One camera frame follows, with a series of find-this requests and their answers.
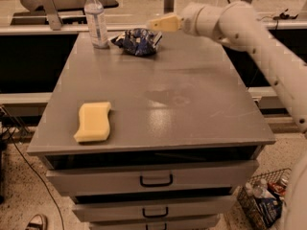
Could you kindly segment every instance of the floor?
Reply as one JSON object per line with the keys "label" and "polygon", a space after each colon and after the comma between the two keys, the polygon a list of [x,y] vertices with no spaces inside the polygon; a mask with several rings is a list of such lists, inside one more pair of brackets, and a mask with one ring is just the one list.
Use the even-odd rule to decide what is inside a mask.
{"label": "floor", "polygon": [[[263,16],[279,15],[286,9],[288,9],[287,13],[289,15],[295,15],[300,11],[305,1],[253,0],[252,5]],[[212,0],[211,2],[219,6],[227,3],[226,0]],[[10,0],[10,3],[15,6],[17,2]],[[7,16],[6,21],[8,21],[8,11],[5,11],[5,16]],[[275,133],[276,143],[266,146],[262,151],[258,158],[260,167],[255,174],[291,168],[307,149],[307,141],[298,133],[291,118],[266,116],[266,120]],[[65,229],[87,230],[87,224],[80,223],[73,215],[71,211],[73,202],[71,199],[60,196],[46,180],[46,169],[39,159],[27,155],[28,144],[28,142],[16,143],[16,147],[14,144],[10,144],[3,152],[1,194],[4,196],[5,202],[0,205],[0,230],[24,230],[27,221],[37,213],[47,216],[49,222],[47,230],[61,229],[60,216],[54,201],[50,198],[44,184],[18,153],[17,148],[21,150],[22,154],[48,186],[50,193],[59,206]],[[230,212],[221,216],[218,225],[211,230],[234,229],[251,229],[238,203],[234,205]]]}

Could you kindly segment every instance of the desk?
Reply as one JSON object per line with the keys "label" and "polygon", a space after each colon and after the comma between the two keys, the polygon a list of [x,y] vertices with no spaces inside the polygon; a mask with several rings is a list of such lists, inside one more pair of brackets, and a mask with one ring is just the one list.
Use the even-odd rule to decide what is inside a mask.
{"label": "desk", "polygon": [[[80,106],[103,101],[109,138],[76,143]],[[273,142],[220,45],[178,32],[133,57],[81,33],[27,152],[91,229],[185,230],[214,226]]]}

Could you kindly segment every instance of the black handle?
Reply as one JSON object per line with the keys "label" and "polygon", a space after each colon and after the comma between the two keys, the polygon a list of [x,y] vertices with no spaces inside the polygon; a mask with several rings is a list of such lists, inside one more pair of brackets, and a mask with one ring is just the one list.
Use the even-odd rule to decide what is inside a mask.
{"label": "black handle", "polygon": [[153,216],[148,216],[146,215],[145,209],[143,208],[143,217],[146,219],[160,219],[160,218],[165,218],[167,215],[169,215],[169,207],[165,208],[165,213],[161,215],[153,215]]}
{"label": "black handle", "polygon": [[143,176],[140,176],[140,184],[144,188],[157,188],[157,187],[167,187],[173,184],[173,175],[170,174],[170,181],[166,183],[156,183],[156,184],[146,184],[143,181]]}
{"label": "black handle", "polygon": [[167,224],[166,223],[164,223],[164,229],[162,229],[162,230],[167,230]]}

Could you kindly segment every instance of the black mesh basket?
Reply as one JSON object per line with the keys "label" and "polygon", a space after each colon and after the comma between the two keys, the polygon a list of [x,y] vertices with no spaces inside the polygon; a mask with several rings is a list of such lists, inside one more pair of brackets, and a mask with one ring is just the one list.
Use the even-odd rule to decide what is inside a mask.
{"label": "black mesh basket", "polygon": [[[283,169],[275,172],[262,173],[252,177],[249,183],[253,185],[260,179],[266,179],[268,182],[277,182],[281,177],[289,179],[291,170]],[[268,227],[263,221],[262,214],[258,210],[258,206],[253,196],[249,196],[246,189],[243,187],[238,194],[238,201],[246,214],[251,227],[255,230],[266,230]]]}

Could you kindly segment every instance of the sandal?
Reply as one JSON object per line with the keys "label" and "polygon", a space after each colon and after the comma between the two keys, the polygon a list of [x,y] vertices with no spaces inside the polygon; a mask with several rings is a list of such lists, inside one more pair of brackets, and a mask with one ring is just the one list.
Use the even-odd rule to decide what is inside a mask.
{"label": "sandal", "polygon": [[46,230],[47,218],[43,215],[35,215],[29,221],[25,230]]}

